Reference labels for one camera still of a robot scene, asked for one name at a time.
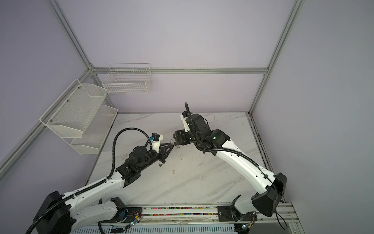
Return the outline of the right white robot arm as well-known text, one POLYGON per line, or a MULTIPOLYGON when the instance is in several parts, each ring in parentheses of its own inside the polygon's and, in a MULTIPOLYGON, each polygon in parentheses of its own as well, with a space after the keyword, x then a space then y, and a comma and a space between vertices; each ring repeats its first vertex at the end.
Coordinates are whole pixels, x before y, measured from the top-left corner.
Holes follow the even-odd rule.
POLYGON ((211 130, 205 118, 184 111, 181 114, 184 129, 173 134, 174 145, 193 144, 203 153, 211 153, 238 171, 254 187, 250 198, 255 210, 271 217, 284 196, 287 177, 275 174, 247 156, 222 130, 211 130))

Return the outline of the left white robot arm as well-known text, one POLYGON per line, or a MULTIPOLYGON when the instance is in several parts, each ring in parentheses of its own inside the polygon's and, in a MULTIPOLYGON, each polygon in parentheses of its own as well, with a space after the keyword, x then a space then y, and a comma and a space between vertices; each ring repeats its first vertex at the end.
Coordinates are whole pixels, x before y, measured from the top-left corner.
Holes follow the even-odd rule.
POLYGON ((120 198, 114 197, 96 206, 90 204, 134 183, 142 171, 153 163, 165 163, 174 147, 172 143, 156 142, 152 146, 151 150, 145 146, 135 147, 125 163, 114 169, 110 177, 72 192, 60 194, 54 191, 47 195, 27 233, 37 230, 39 234, 69 234, 95 222, 111 219, 124 221, 128 209, 120 198))

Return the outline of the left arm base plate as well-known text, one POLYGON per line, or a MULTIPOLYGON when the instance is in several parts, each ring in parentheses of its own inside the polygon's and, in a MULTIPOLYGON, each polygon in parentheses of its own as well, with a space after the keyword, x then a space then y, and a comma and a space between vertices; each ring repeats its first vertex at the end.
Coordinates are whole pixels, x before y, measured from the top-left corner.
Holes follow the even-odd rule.
POLYGON ((136 216, 141 217, 143 209, 141 207, 127 207, 126 211, 117 213, 114 218, 104 220, 101 223, 131 223, 136 216))

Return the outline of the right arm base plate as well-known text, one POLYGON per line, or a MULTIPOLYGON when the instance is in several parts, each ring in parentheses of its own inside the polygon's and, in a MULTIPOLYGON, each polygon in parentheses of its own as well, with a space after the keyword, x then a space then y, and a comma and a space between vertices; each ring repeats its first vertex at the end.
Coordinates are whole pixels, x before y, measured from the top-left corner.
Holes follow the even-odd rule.
POLYGON ((231 206, 218 206, 218 219, 220 222, 244 222, 244 221, 257 221, 256 212, 241 213, 235 207, 231 206))

